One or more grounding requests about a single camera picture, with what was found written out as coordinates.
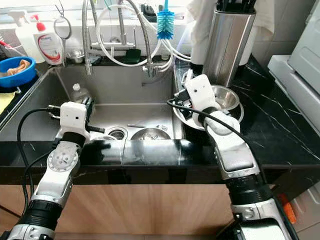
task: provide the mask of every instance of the bottle label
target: bottle label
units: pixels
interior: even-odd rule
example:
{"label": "bottle label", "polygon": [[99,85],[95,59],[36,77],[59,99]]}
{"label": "bottle label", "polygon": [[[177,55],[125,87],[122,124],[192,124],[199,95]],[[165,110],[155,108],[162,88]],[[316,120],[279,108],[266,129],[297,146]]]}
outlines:
{"label": "bottle label", "polygon": [[55,39],[50,34],[45,34],[38,38],[38,45],[41,52],[46,58],[54,63],[61,61],[60,53],[57,51],[56,47],[59,46],[59,44],[59,40]]}

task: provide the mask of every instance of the red pump cap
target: red pump cap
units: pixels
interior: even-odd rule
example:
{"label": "red pump cap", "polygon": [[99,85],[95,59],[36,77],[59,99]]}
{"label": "red pump cap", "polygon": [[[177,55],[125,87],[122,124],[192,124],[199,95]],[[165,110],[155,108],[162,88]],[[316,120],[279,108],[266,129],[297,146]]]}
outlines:
{"label": "red pump cap", "polygon": [[31,18],[32,19],[34,18],[37,21],[36,28],[38,29],[39,32],[46,30],[46,26],[42,22],[39,21],[38,14],[32,15]]}

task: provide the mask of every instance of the cabinet door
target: cabinet door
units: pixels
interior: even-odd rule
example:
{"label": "cabinet door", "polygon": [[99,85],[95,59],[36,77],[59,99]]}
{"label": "cabinet door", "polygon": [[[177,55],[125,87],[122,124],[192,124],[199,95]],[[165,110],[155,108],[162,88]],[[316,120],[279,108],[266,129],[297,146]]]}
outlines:
{"label": "cabinet door", "polygon": [[16,216],[0,208],[0,236],[4,231],[10,231],[18,220]]}
{"label": "cabinet door", "polygon": [[[0,191],[12,191],[9,195],[14,198],[17,194],[21,196],[22,202],[17,205],[5,194],[0,196],[0,204],[21,213],[21,186],[0,186]],[[212,234],[232,219],[228,189],[224,185],[74,185],[56,231]]]}

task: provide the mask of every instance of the white bottle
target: white bottle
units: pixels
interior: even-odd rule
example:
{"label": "white bottle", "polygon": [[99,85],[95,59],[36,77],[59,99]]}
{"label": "white bottle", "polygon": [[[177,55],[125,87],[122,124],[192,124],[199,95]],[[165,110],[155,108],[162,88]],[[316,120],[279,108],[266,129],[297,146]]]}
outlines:
{"label": "white bottle", "polygon": [[72,89],[73,92],[71,93],[71,100],[74,103],[81,104],[86,97],[91,97],[89,91],[84,87],[80,87],[79,83],[74,84]]}
{"label": "white bottle", "polygon": [[34,33],[34,40],[38,46],[43,58],[50,65],[59,65],[62,63],[62,41],[55,33],[53,26],[46,26],[39,21],[38,15],[33,15],[37,20],[37,33]]}
{"label": "white bottle", "polygon": [[34,58],[37,64],[43,63],[45,59],[42,57],[34,39],[34,34],[37,31],[36,25],[28,20],[28,14],[25,10],[11,10],[8,13],[13,17],[17,28],[15,35],[19,39],[24,51],[29,57]]}

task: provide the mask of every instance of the yellow cloth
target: yellow cloth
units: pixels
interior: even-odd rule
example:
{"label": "yellow cloth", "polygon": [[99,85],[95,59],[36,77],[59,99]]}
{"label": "yellow cloth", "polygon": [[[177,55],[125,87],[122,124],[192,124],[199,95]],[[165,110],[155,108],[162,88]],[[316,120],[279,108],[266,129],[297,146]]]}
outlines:
{"label": "yellow cloth", "polygon": [[9,103],[11,103],[14,97],[15,97],[15,92],[0,93],[0,114],[2,114],[2,112],[9,105]]}

